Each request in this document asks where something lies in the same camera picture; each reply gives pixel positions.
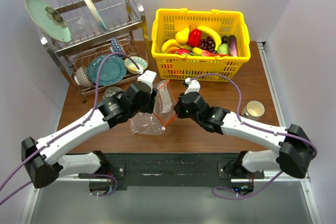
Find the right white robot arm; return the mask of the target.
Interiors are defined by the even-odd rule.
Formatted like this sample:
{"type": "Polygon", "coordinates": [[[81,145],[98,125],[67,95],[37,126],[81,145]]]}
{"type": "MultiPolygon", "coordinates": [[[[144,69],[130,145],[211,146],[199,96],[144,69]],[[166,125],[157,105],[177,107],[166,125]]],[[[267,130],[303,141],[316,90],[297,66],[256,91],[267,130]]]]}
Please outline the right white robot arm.
{"type": "Polygon", "coordinates": [[[197,92],[181,94],[174,111],[178,118],[191,119],[208,132],[237,136],[266,148],[261,152],[242,152],[234,165],[234,173],[239,178],[263,169],[280,170],[294,178],[305,178],[316,155],[302,127],[295,124],[272,126],[241,119],[228,109],[210,106],[197,92]]]}

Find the red bell pepper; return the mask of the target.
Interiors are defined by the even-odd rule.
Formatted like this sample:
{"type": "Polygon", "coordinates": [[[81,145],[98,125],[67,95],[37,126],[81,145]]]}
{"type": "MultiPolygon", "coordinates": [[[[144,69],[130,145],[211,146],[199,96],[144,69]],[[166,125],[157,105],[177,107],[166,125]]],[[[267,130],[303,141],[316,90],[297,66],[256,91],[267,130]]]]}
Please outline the red bell pepper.
{"type": "Polygon", "coordinates": [[[198,47],[200,45],[201,38],[202,38],[202,32],[198,29],[194,29],[189,34],[187,43],[191,47],[198,47]]]}

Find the purple eggplant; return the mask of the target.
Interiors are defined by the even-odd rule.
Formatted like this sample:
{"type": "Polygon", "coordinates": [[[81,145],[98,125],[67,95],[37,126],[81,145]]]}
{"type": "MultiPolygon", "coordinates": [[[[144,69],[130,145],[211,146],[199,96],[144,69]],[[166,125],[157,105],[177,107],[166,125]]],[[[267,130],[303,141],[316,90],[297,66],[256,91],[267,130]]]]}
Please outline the purple eggplant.
{"type": "Polygon", "coordinates": [[[237,39],[234,35],[228,36],[228,50],[231,56],[237,57],[237,39]]]}

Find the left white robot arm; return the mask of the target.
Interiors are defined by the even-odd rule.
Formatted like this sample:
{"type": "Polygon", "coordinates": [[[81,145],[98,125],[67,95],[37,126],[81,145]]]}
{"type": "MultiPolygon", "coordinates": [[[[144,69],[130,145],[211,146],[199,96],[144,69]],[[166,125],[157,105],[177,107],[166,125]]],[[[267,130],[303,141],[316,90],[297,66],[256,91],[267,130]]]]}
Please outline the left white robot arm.
{"type": "Polygon", "coordinates": [[[153,109],[157,90],[153,81],[138,80],[126,91],[103,99],[87,114],[67,127],[38,140],[28,137],[21,143],[22,161],[36,188],[53,183],[58,177],[73,173],[93,174],[103,178],[109,165],[100,152],[66,156],[71,149],[89,138],[127,122],[138,112],[153,109]]]}

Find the blue zigzag patterned cup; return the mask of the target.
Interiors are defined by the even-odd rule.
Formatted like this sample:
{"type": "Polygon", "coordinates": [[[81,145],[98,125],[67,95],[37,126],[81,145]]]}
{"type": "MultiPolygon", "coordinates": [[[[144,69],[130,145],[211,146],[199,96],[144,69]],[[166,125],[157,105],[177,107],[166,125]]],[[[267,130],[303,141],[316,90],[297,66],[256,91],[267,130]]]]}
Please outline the blue zigzag patterned cup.
{"type": "Polygon", "coordinates": [[[113,38],[111,40],[110,51],[112,53],[115,53],[115,52],[120,53],[120,57],[124,57],[125,55],[125,51],[117,38],[113,38]]]}

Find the clear orange zip bag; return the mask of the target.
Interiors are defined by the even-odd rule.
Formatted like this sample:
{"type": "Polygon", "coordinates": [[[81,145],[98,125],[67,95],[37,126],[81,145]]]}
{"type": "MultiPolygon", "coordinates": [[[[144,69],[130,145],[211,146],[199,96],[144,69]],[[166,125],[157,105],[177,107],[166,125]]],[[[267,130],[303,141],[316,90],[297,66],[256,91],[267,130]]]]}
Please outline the clear orange zip bag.
{"type": "Polygon", "coordinates": [[[176,117],[174,106],[177,99],[170,87],[170,80],[162,80],[154,85],[157,88],[154,109],[151,114],[139,112],[130,120],[132,134],[161,135],[176,117]]]}

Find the patterned cup on rack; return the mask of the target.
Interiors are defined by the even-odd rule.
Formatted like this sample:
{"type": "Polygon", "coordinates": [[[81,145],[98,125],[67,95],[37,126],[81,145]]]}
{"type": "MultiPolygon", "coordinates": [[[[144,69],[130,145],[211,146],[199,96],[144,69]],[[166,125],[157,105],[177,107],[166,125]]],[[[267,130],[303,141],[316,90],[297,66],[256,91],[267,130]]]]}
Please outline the patterned cup on rack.
{"type": "Polygon", "coordinates": [[[83,88],[92,88],[94,86],[93,82],[88,77],[88,68],[85,66],[78,68],[74,80],[78,86],[83,88]]]}

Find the dark purple grapes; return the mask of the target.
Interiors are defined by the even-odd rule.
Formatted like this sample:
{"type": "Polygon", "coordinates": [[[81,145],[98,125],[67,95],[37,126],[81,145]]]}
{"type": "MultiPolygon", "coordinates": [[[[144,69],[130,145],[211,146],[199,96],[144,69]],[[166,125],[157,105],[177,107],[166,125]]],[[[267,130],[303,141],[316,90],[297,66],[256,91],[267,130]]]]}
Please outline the dark purple grapes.
{"type": "Polygon", "coordinates": [[[211,53],[214,53],[215,52],[215,42],[213,38],[208,36],[206,39],[201,39],[199,48],[202,50],[206,50],[211,53]]]}

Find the green cabbage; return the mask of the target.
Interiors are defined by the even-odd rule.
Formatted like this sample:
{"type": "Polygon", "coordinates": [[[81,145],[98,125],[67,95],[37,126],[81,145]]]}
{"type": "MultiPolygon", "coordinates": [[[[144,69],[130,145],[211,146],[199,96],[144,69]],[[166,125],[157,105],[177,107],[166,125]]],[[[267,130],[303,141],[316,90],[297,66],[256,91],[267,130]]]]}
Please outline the green cabbage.
{"type": "Polygon", "coordinates": [[[217,53],[221,55],[230,55],[228,43],[221,44],[217,49],[217,53]]]}

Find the cream mug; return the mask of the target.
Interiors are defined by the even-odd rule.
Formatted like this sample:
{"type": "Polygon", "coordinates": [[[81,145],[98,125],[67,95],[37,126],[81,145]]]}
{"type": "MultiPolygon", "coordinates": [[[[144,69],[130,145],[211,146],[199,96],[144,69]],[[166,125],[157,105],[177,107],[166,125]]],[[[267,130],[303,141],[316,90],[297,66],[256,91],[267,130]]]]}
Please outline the cream mug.
{"type": "Polygon", "coordinates": [[[258,121],[265,114],[264,105],[256,100],[249,101],[242,109],[241,116],[250,120],[258,121]]]}

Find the mint green floral plate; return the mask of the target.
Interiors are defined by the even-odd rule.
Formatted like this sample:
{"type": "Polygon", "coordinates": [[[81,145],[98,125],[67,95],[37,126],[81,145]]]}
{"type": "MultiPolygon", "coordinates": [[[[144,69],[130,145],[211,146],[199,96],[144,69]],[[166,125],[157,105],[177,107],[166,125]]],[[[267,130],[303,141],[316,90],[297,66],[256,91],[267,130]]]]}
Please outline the mint green floral plate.
{"type": "Polygon", "coordinates": [[[45,0],[25,0],[34,23],[54,40],[68,43],[72,34],[65,19],[45,0]]]}

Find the watermelon slice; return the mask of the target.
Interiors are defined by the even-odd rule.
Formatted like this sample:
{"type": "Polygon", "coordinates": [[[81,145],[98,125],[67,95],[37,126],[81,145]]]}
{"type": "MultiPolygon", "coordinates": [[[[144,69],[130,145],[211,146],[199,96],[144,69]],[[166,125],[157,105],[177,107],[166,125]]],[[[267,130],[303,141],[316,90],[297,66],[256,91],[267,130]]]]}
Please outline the watermelon slice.
{"type": "Polygon", "coordinates": [[[209,52],[207,50],[201,50],[201,56],[204,56],[204,57],[229,57],[230,55],[229,54],[215,54],[215,53],[212,53],[212,52],[209,52]]]}

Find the teal scalloped plate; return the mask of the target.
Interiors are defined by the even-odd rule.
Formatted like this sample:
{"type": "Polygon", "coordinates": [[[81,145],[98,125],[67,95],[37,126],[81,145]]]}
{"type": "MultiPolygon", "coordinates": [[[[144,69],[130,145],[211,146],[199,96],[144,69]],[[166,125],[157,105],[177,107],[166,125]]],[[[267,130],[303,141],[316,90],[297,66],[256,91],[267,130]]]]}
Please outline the teal scalloped plate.
{"type": "MultiPolygon", "coordinates": [[[[96,83],[99,67],[106,56],[107,55],[98,56],[89,64],[87,74],[93,83],[96,83]]],[[[126,74],[127,69],[124,65],[124,60],[119,56],[112,56],[108,58],[102,66],[98,84],[100,86],[116,84],[121,81],[126,74]]]]}

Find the black white leaf bowl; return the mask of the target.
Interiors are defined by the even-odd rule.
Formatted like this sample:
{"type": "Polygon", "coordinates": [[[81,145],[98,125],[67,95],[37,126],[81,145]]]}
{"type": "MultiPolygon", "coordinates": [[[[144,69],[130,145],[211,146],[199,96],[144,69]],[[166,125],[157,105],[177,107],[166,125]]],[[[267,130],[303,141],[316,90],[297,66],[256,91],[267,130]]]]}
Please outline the black white leaf bowl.
{"type": "Polygon", "coordinates": [[[103,99],[108,98],[108,97],[112,97],[113,95],[115,95],[116,93],[118,93],[120,91],[122,91],[121,88],[119,88],[117,86],[111,86],[104,91],[103,99]]]}

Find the cream and blue plate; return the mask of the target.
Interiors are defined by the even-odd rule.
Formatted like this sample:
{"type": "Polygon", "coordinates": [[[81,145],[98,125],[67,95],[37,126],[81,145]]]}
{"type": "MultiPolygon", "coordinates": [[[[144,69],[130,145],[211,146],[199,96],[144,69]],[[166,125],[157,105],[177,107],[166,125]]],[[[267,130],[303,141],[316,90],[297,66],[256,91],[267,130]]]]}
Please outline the cream and blue plate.
{"type": "Polygon", "coordinates": [[[96,23],[99,25],[99,27],[103,30],[103,31],[107,31],[107,26],[104,23],[104,21],[102,20],[98,10],[96,9],[94,3],[92,0],[83,0],[86,4],[86,6],[88,7],[88,9],[90,10],[91,14],[93,15],[96,23]]]}

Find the yellow pear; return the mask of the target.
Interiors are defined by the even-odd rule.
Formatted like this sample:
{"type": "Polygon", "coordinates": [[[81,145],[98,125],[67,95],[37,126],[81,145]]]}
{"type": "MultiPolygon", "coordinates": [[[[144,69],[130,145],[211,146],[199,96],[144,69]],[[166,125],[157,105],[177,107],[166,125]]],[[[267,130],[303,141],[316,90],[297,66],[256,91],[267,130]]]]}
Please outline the yellow pear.
{"type": "Polygon", "coordinates": [[[175,40],[180,45],[184,45],[188,42],[189,34],[190,34],[190,27],[186,27],[175,34],[175,40]]]}

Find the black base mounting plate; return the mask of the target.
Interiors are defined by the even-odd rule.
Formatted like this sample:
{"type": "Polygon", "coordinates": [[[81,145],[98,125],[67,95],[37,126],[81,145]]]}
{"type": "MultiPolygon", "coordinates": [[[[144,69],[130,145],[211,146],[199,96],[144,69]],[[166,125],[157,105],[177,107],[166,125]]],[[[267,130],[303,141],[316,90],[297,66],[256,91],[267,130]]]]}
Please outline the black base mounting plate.
{"type": "Polygon", "coordinates": [[[99,154],[97,174],[112,175],[117,189],[152,187],[230,187],[233,179],[263,179],[264,172],[239,171],[238,153],[106,153],[99,154]]]}

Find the yellow interior patterned bowl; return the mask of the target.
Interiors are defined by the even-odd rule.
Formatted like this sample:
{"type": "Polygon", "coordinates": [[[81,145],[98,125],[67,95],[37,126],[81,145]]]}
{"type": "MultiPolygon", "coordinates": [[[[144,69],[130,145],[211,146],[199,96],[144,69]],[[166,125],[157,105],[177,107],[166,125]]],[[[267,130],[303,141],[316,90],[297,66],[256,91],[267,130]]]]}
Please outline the yellow interior patterned bowl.
{"type": "Polygon", "coordinates": [[[148,67],[148,62],[141,57],[132,56],[125,58],[124,64],[131,74],[142,74],[148,67]]]}

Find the corn cob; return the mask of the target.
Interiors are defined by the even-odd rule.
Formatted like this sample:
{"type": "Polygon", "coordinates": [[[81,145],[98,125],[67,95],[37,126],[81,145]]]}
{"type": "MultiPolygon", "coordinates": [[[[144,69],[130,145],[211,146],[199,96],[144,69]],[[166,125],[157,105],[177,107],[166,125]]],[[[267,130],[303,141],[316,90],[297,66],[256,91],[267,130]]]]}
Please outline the corn cob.
{"type": "Polygon", "coordinates": [[[199,56],[202,55],[202,49],[200,49],[200,48],[198,48],[198,47],[194,47],[194,48],[192,49],[192,52],[193,52],[193,54],[195,54],[195,55],[199,55],[199,56]]]}

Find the long yellow banana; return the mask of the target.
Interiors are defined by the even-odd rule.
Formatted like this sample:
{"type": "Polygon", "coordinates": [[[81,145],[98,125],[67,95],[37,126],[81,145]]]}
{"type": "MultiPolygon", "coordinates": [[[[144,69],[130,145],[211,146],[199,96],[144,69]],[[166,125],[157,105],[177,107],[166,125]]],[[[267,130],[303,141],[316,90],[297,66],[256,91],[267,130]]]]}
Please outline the long yellow banana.
{"type": "Polygon", "coordinates": [[[221,36],[215,30],[209,27],[206,27],[206,26],[198,26],[197,29],[203,33],[206,33],[208,36],[210,36],[213,39],[215,43],[214,50],[217,51],[219,46],[222,44],[221,36]]]}

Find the yellow banana bunch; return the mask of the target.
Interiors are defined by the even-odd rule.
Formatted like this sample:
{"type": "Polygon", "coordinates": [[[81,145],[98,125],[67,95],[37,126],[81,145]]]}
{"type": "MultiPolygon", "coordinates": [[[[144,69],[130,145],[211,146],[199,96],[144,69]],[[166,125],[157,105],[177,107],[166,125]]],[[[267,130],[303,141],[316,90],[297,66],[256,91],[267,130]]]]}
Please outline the yellow banana bunch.
{"type": "Polygon", "coordinates": [[[169,49],[177,50],[177,49],[186,49],[187,51],[192,51],[192,47],[188,44],[181,45],[177,42],[175,39],[169,39],[164,42],[164,44],[161,47],[161,53],[168,53],[169,49]]]}

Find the steel two-tier dish rack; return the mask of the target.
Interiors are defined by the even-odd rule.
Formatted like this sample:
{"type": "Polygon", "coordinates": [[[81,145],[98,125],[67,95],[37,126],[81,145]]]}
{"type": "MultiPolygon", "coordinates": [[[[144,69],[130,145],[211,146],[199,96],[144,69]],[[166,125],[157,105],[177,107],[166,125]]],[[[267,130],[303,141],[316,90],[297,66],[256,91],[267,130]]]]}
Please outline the steel two-tier dish rack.
{"type": "Polygon", "coordinates": [[[94,87],[85,88],[75,82],[75,73],[98,56],[109,54],[112,40],[117,39],[129,56],[151,58],[148,26],[144,6],[139,0],[92,0],[107,30],[102,30],[83,0],[64,3],[56,10],[71,31],[69,42],[51,38],[38,29],[40,42],[82,103],[94,94],[94,87]]]}

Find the red dragon fruit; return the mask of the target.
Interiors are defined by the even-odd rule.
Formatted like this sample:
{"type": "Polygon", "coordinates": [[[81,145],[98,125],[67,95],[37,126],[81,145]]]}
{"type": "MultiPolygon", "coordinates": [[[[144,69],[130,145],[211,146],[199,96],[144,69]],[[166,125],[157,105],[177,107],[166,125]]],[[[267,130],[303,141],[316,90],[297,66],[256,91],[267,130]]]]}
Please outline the red dragon fruit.
{"type": "Polygon", "coordinates": [[[182,56],[182,55],[190,56],[190,55],[192,55],[192,52],[189,51],[189,50],[186,50],[184,48],[179,48],[179,49],[175,49],[175,50],[171,51],[171,54],[176,54],[176,55],[179,55],[179,56],[182,56]]]}

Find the yellow plastic basket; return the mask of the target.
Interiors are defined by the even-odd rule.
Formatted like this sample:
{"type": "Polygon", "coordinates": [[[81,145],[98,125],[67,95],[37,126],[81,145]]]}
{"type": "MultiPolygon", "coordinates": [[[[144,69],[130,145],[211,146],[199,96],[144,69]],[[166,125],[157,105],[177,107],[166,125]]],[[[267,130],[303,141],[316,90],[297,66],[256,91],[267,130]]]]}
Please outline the yellow plastic basket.
{"type": "Polygon", "coordinates": [[[160,8],[156,11],[152,26],[151,54],[156,61],[162,79],[182,80],[206,73],[222,74],[233,78],[244,63],[250,60],[249,32],[244,15],[237,11],[212,9],[194,11],[186,8],[160,8]],[[237,39],[237,57],[204,57],[161,53],[165,41],[175,39],[175,34],[186,27],[191,30],[206,26],[221,37],[234,35],[237,39]]]}

